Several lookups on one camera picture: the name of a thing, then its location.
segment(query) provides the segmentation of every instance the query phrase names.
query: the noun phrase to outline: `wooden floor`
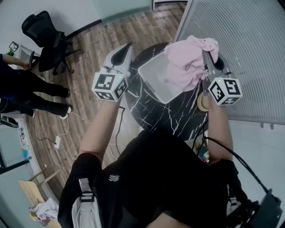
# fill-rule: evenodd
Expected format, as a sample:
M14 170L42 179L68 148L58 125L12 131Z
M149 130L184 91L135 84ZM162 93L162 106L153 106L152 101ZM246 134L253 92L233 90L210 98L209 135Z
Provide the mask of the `wooden floor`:
M75 73L71 75L63 72L53 76L52 71L48 71L41 74L50 83L68 87L71 90L70 98L64 100L46 94L40 95L47 100L72 104L74 113L91 122L101 104L101 101L97 100L91 91L91 85L95 72L100 70L107 54L125 43L132 43L134 51L138 55L152 45L173 41L185 5L162 4L156 7L153 12L131 16L108 25L99 24L78 34L73 38L73 48L81 48L85 52L68 57L68 63ZM125 99L121 105L127 108ZM114 136L118 131L120 117L119 114L110 143L115 142ZM44 111L37 111L35 118L27 117L26 119L33 148L44 175L49 176L56 169L62 169L55 178L49 181L54 194L57 198L60 198L72 164L78 156L80 140L89 124L80 117L70 114L68 117L69 131L66 135L61 136L60 150L57 153L53 143L48 140L38 141L35 132L39 139L47 137L55 140L56 135L67 131L67 120L61 120L58 116ZM139 125L132 118L129 110L126 109L118 136L118 143L127 145L138 133ZM115 146L110 146L115 156L117 156ZM103 167L114 160L108 148Z

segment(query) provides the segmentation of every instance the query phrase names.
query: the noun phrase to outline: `black mesh chair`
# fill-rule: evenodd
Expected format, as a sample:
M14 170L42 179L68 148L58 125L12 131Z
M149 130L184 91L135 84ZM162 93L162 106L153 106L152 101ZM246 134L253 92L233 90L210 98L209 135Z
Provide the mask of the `black mesh chair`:
M30 15L22 24L22 31L30 37L42 49L41 57L34 56L34 52L30 57L32 66L39 61L39 71L44 72L54 67L53 75L57 75L57 68L61 62L65 64L70 73L74 70L67 65L65 58L82 50L70 51L69 46L72 42L66 40L64 32L57 31L53 26L49 13L43 11L38 15Z

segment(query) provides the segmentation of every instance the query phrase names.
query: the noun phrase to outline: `power strip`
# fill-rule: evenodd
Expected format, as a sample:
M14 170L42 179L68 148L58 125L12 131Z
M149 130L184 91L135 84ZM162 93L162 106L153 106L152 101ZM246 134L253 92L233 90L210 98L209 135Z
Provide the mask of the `power strip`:
M61 145L61 138L57 135L56 139L55 139L55 144L54 147L59 149L59 146Z

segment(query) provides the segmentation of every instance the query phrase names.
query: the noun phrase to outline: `logo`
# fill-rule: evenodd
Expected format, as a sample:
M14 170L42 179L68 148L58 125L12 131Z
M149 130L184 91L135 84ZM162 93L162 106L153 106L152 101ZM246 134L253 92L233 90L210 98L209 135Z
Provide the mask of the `logo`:
M109 177L109 181L114 181L114 182L116 182L116 181L118 181L119 180L119 175L110 175L110 177Z

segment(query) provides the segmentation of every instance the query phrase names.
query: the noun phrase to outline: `ribbed panel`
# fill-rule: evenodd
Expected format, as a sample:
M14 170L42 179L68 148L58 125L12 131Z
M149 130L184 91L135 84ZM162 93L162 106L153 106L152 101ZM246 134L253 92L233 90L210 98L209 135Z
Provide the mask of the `ribbed panel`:
M230 119L285 124L285 11L277 0L193 0L178 40L220 44L244 97Z

